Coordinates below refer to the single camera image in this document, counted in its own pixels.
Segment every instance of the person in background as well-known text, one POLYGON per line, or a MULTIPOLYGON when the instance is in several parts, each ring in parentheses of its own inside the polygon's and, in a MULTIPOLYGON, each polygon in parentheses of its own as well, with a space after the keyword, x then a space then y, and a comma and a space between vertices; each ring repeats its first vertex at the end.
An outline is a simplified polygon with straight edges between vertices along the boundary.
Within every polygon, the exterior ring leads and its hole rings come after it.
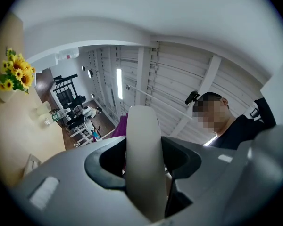
POLYGON ((78 105, 81 105, 85 101, 86 101, 85 96, 77 96, 76 98, 74 98, 74 100, 70 104, 65 105, 63 107, 64 109, 70 108, 70 110, 73 110, 75 107, 77 107, 78 105))
POLYGON ((194 104, 192 116, 216 133, 217 138, 210 146, 237 150, 243 141, 253 140, 266 127, 261 121, 248 119, 245 115, 235 118, 230 112, 228 101, 221 95, 207 92, 194 104))
POLYGON ((97 107, 95 108, 91 108, 90 106, 85 106, 82 110, 81 113, 78 117, 71 119, 67 122, 68 124, 68 130, 72 130, 74 127, 77 127, 81 124, 84 123, 84 121, 90 119, 90 118, 94 118, 96 116, 96 114, 100 114, 102 112, 102 108, 97 107))

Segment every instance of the yellow flower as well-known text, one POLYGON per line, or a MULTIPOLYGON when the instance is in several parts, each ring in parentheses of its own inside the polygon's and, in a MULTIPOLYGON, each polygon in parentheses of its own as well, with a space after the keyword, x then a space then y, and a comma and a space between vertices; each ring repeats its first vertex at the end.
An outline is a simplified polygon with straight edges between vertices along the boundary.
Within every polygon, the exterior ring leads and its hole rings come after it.
POLYGON ((1 91, 6 91, 5 87, 4 87, 4 84, 0 83, 0 90, 1 91))
POLYGON ((36 72, 36 69, 34 67, 32 67, 30 64, 27 65, 27 68, 26 68, 27 72, 30 73, 30 74, 33 74, 36 72))
POLYGON ((11 79, 5 80, 5 82, 4 82, 4 87, 5 87, 5 90, 6 90, 6 91, 12 90, 13 87, 14 87, 13 81, 12 81, 11 79))
POLYGON ((11 55, 9 61, 9 68, 14 73, 17 69, 26 70, 28 63, 23 62, 17 55, 11 55))
POLYGON ((25 59, 23 58, 22 54, 18 54, 18 59, 22 60, 23 62, 25 62, 25 59))
POLYGON ((23 77, 23 70, 16 69, 16 71, 14 72, 14 76, 17 80, 21 81, 21 78, 23 77))
POLYGON ((21 78, 21 84, 24 88, 28 89, 33 83, 33 76, 30 73, 24 72, 21 78))
POLYGON ((3 66, 2 66, 2 71, 3 72, 6 72, 6 70, 8 69, 9 67, 9 63, 5 60, 3 60, 3 66))
POLYGON ((15 54, 15 51, 12 49, 12 48, 9 48, 7 51, 6 51, 6 55, 8 57, 8 60, 11 60, 11 56, 15 54))

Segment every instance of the white wall panel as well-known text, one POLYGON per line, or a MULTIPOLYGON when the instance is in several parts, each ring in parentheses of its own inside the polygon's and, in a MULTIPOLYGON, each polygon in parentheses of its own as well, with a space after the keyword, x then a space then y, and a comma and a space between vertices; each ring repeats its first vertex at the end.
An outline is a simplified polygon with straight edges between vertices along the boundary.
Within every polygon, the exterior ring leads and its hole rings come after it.
POLYGON ((238 65, 223 59, 210 91, 222 95, 229 101, 230 111, 235 117, 240 116, 262 97, 262 85, 251 74, 238 65))
POLYGON ((102 57, 108 59, 108 57, 109 57, 109 55, 108 55, 108 52, 109 52, 108 46, 101 48, 101 51, 102 51, 102 57))
MULTIPOLYGON (((184 102, 193 90, 200 88, 211 57, 211 53, 200 49, 173 43, 160 43, 158 61, 155 61, 157 59, 155 55, 151 58, 147 93, 152 93, 154 97, 185 113, 188 105, 184 102)), ((160 102, 155 102, 154 99, 147 98, 146 102, 157 111, 158 117, 161 117, 162 130, 171 134, 183 115, 160 102)), ((194 131, 188 130, 180 136, 187 140, 194 134, 194 131)))
POLYGON ((129 108, 135 105, 136 92, 134 89, 126 90, 126 85, 136 87, 138 47, 120 46, 119 53, 123 81, 123 101, 121 102, 121 109, 122 114, 126 114, 129 108))
POLYGON ((106 72, 110 72, 109 68, 109 59, 108 58, 102 58, 103 59, 103 67, 106 72))
POLYGON ((87 73, 87 70, 91 70, 93 72, 93 76, 91 78, 91 81, 94 84, 95 87, 95 91, 94 93, 99 97, 99 99, 101 100, 101 103, 103 103, 103 96, 100 90, 100 83, 98 80, 98 72, 95 69, 95 52, 96 51, 90 51, 88 52, 88 56, 89 56, 89 65, 86 66, 86 71, 85 73, 87 73))

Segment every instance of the gray plastic surface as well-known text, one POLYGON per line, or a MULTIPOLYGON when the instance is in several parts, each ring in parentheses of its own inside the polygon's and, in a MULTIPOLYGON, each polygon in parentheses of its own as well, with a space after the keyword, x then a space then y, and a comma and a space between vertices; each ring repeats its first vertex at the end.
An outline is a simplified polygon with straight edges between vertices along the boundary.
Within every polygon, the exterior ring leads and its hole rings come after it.
MULTIPOLYGON (((100 187, 84 170, 84 161, 91 152, 110 143, 116 145, 124 139, 111 138, 54 156, 28 174, 13 190, 15 199, 28 215, 47 225, 150 224, 124 192, 100 187), (48 176, 56 177, 60 184, 47 208, 39 212, 28 199, 48 176)), ((153 225, 217 226, 237 223, 264 205, 283 183, 281 126, 260 133, 253 141, 242 142, 237 151, 170 139, 198 153, 201 166, 190 177, 175 180, 177 190, 192 204, 153 225), (233 159, 228 163, 219 159, 220 155, 233 159)))
POLYGON ((100 187, 84 169, 85 159, 91 152, 121 140, 125 140, 125 136, 59 153, 29 173, 13 193, 17 194, 17 198, 28 201, 38 185, 46 177, 52 176, 60 183, 45 210, 40 211, 40 217, 45 217, 47 223, 77 226, 147 225, 150 223, 148 219, 136 209, 124 192, 100 187))

